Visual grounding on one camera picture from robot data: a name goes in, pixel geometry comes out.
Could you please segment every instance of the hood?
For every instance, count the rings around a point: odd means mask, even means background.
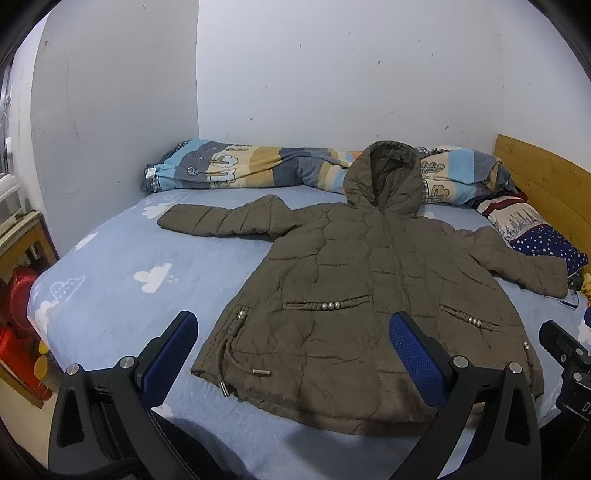
[[[423,203],[420,160],[410,145],[376,142],[349,167],[343,189],[357,208],[414,216]]]

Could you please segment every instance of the olive green puffer jacket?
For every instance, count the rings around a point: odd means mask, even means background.
[[[526,257],[492,227],[454,231],[417,217],[412,147],[377,142],[349,169],[347,204],[290,210],[264,196],[227,210],[175,205],[158,224],[201,236],[266,234],[273,246],[226,306],[191,371],[266,411],[356,434],[399,434],[434,410],[388,338],[400,310],[450,355],[503,368],[518,362],[534,396],[540,363],[491,275],[563,297],[564,260]]]

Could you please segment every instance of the wooden headboard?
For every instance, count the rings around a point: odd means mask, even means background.
[[[591,255],[591,173],[565,158],[499,135],[495,155],[529,203],[575,247]],[[583,269],[591,273],[589,265]]]

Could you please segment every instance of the starry pillowcase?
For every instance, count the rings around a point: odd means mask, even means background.
[[[523,192],[502,192],[477,200],[472,205],[487,217],[514,250],[525,255],[553,255],[564,258],[569,276],[589,263],[587,254],[576,249],[527,203]]]

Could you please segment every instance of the light blue bedsheet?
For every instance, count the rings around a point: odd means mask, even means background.
[[[137,355],[180,310],[189,310],[199,321],[199,338],[165,404],[157,409],[160,414],[201,440],[222,466],[242,475],[260,480],[389,478],[416,438],[349,436],[306,427],[235,397],[224,398],[218,387],[189,372],[218,315],[270,244],[193,237],[163,230],[156,220],[174,203],[236,207],[268,193],[291,208],[345,201],[341,195],[306,186],[150,195],[88,234],[35,282],[29,317],[63,368],[77,362],[93,370]],[[488,225],[478,212],[461,207],[429,205],[425,215],[456,228]],[[553,405],[561,369],[537,343],[537,332],[543,322],[554,319],[575,337],[591,339],[582,323],[584,301],[575,311],[509,282],[500,283],[517,307],[544,368],[547,393],[536,407],[545,423],[557,412]],[[446,472],[459,465],[471,437],[466,430]]]

